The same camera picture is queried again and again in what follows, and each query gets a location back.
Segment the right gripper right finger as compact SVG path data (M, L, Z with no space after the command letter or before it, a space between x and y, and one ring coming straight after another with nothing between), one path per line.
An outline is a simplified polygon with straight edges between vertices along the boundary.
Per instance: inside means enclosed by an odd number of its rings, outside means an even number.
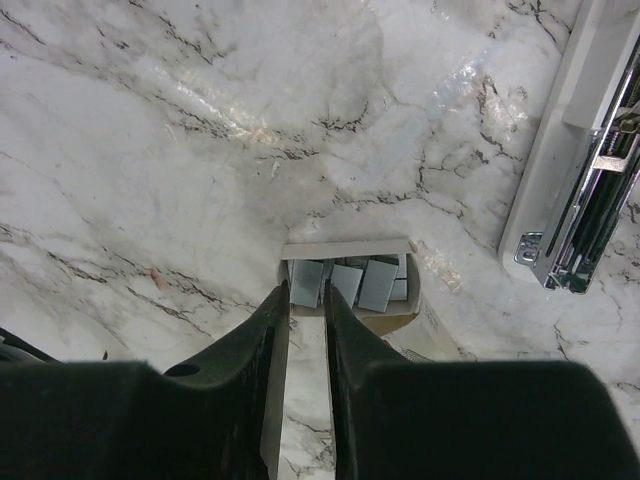
M413 362L324 294L340 479L635 479L606 388L566 361Z

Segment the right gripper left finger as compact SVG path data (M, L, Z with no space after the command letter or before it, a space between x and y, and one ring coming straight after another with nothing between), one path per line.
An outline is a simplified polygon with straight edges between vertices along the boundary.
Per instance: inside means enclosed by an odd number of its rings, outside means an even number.
M274 479L289 287L192 357L62 362L17 339L1 348L5 479Z

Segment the white staple box sleeve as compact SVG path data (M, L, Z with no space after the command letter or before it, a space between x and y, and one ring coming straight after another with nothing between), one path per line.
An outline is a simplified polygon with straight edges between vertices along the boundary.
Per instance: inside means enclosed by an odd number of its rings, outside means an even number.
M407 325L384 335L382 339L414 363L462 359L453 338L424 295L421 296L418 314Z

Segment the white stapler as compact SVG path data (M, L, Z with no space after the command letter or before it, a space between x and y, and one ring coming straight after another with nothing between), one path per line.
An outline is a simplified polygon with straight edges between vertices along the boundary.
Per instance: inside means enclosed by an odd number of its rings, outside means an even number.
M585 1L498 255L514 277L588 291L639 177L639 4Z

